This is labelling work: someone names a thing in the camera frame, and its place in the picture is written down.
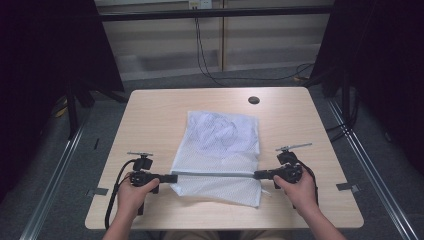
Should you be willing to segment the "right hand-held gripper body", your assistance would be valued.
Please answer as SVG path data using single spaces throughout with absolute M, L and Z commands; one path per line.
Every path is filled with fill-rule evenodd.
M 286 182 L 292 184 L 297 183 L 302 177 L 303 168 L 305 168 L 310 175 L 313 175 L 313 171 L 301 162 L 294 152 L 291 152 L 291 149 L 293 148 L 305 146 L 310 146 L 310 143 L 289 145 L 278 148 L 280 154 L 277 155 L 277 159 L 279 160 L 281 167 L 278 168 L 277 175 L 280 178 L 283 178 Z

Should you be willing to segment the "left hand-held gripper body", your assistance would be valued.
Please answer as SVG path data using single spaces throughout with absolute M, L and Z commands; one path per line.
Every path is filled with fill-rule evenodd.
M 130 174 L 130 182 L 135 187 L 142 187 L 155 178 L 149 172 L 153 161 L 150 159 L 151 153 L 139 153 L 133 165 L 133 171 Z

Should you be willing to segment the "white mesh laundry bag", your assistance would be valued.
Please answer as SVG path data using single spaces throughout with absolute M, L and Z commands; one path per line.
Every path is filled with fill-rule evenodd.
M 170 172 L 179 196 L 220 199 L 257 208 L 261 183 L 253 177 L 260 154 L 258 119 L 190 111 Z

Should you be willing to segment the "person's left hand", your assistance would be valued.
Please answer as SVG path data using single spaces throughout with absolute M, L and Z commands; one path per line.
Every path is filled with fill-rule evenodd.
M 125 179 L 118 190 L 118 210 L 116 218 L 134 220 L 147 194 L 158 185 L 159 180 L 157 178 L 154 178 L 141 187 L 135 187 L 131 184 L 129 179 Z

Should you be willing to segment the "person's right hand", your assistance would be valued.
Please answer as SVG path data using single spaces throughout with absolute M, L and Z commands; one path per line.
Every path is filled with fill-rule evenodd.
M 297 183 L 288 183 L 279 176 L 274 176 L 273 180 L 284 190 L 289 200 L 302 217 L 318 209 L 315 184 L 313 178 L 305 169 L 303 169 L 302 177 Z

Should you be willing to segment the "grey tape strip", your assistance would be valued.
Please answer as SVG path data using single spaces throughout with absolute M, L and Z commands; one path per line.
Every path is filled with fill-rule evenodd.
M 338 183 L 336 185 L 339 191 L 347 191 L 350 190 L 352 193 L 357 193 L 360 191 L 360 187 L 357 184 L 350 183 Z
M 108 191 L 109 191 L 109 189 L 106 189 L 106 188 L 89 189 L 86 192 L 86 196 L 88 196 L 88 197 L 94 197 L 95 195 L 106 196 Z

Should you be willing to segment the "black metal stand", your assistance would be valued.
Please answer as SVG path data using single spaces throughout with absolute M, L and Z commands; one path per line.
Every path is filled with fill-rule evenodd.
M 70 124 L 69 139 L 72 139 L 78 132 L 79 120 L 76 110 L 76 101 L 79 101 L 83 108 L 91 108 L 94 106 L 95 100 L 91 95 L 91 91 L 97 91 L 102 95 L 117 101 L 118 103 L 127 103 L 128 98 L 114 93 L 105 87 L 101 87 L 88 80 L 69 80 L 66 85 L 66 100 L 68 117 Z
M 332 137 L 331 142 L 352 131 L 357 119 L 358 101 L 354 100 L 354 104 L 351 104 L 349 73 L 342 68 L 334 68 L 328 79 L 323 82 L 323 93 L 326 97 L 335 97 L 338 90 L 341 90 L 342 123 L 329 131 L 341 128 L 341 132 Z

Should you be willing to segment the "dark curtain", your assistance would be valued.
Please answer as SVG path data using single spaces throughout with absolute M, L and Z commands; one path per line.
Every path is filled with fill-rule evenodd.
M 60 97 L 123 89 L 98 16 L 94 0 L 0 0 L 0 202 Z
M 424 175 L 424 0 L 335 0 L 311 76 L 347 78 Z

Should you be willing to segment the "black metal crossbar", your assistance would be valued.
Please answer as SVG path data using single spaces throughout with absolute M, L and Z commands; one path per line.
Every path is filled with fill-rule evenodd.
M 332 6 L 300 6 L 274 8 L 229 8 L 205 10 L 175 10 L 155 12 L 130 12 L 100 14 L 102 22 L 111 21 L 138 21 L 138 20 L 167 20 L 188 18 L 215 18 L 215 17 L 246 17 L 246 16 L 275 16 L 275 15 L 311 15 L 328 14 Z

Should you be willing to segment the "aluminium floor rail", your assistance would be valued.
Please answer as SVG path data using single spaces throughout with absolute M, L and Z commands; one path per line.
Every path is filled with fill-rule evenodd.
M 358 139 L 356 133 L 353 130 L 349 130 L 345 125 L 345 121 L 342 118 L 342 110 L 337 102 L 333 99 L 330 99 L 328 100 L 328 105 L 336 121 L 341 124 L 343 135 L 355 153 L 356 158 L 364 169 L 365 174 L 369 178 L 374 190 L 376 191 L 376 194 L 382 202 L 397 231 L 400 233 L 402 239 L 420 240 L 417 232 L 413 228 L 413 225 L 385 184 L 374 163 L 372 162 L 372 159 L 369 157 L 362 143 Z
M 54 198 L 60 188 L 64 175 L 68 169 L 76 148 L 78 147 L 89 116 L 90 112 L 83 114 L 81 123 L 77 127 L 76 132 L 70 139 L 67 140 L 66 146 L 60 159 L 58 160 L 53 175 L 51 176 L 49 183 L 47 184 L 40 201 L 38 202 L 29 221 L 27 222 L 19 240 L 37 240 L 47 215 L 51 209 Z

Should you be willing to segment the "white wall socket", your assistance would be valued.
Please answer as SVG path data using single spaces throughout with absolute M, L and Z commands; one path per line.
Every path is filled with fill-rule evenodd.
M 188 0 L 188 4 L 191 10 L 212 8 L 212 0 Z

